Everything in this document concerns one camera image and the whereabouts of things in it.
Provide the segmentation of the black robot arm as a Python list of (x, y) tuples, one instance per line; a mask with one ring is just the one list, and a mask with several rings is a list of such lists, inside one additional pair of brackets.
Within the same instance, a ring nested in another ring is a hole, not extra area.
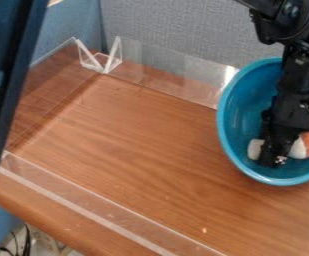
[(258, 163), (285, 164), (300, 135), (309, 132), (309, 0), (236, 0), (249, 9), (258, 41), (284, 46), (282, 76), (262, 111)]

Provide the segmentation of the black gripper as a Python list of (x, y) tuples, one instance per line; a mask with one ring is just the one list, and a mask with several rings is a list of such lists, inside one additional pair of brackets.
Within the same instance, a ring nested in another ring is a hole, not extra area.
[(285, 71), (276, 89), (272, 105), (261, 113), (258, 164), (269, 168), (286, 164), (300, 132), (309, 131), (309, 71)]

